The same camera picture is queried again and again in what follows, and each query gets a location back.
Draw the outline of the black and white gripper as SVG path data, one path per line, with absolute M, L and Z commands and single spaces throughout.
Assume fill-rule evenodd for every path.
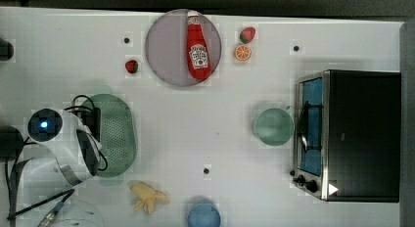
M 92 136 L 101 141 L 101 111 L 94 108 L 92 111 L 86 109 L 78 109 L 72 111 L 81 121 L 90 129 Z

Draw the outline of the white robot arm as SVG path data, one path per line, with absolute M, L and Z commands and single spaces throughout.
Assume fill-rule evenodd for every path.
M 51 225 L 75 189 L 107 167 L 101 143 L 73 113 L 40 109 L 30 117 L 27 150 L 16 163 L 16 222 Z

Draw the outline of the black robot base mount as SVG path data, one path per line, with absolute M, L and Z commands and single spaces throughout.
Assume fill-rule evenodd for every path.
M 0 157 L 15 159 L 23 148 L 23 136 L 13 126 L 0 127 Z

